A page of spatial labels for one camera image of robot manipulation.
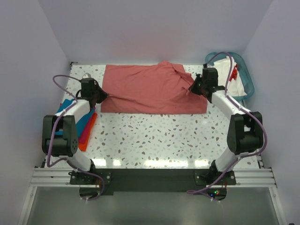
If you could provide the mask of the salmon pink t shirt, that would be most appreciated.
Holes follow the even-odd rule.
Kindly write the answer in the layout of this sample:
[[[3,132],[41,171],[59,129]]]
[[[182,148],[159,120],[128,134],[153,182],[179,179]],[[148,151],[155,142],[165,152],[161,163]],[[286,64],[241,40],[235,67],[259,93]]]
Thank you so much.
[[[204,114],[207,100],[189,88],[194,80],[182,64],[106,65],[103,113]]]

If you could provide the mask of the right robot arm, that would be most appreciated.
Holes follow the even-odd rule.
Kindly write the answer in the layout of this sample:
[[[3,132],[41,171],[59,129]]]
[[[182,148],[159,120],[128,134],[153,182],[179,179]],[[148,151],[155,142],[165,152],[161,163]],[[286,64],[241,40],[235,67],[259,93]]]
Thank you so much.
[[[229,96],[225,87],[219,86],[218,71],[213,67],[203,68],[189,90],[205,97],[229,119],[227,147],[211,163],[206,175],[212,183],[220,184],[225,179],[225,172],[231,171],[242,158],[262,148],[262,115],[244,108]]]

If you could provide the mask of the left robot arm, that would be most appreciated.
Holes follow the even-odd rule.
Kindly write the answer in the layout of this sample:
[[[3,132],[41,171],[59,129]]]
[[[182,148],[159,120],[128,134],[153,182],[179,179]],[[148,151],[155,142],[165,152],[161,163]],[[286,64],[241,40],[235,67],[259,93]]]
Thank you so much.
[[[73,169],[81,172],[81,179],[92,184],[97,179],[93,161],[79,149],[79,137],[95,112],[109,94],[101,89],[98,82],[90,77],[81,80],[80,90],[67,104],[63,103],[56,114],[43,118],[42,151],[47,155],[47,167],[66,161]]]

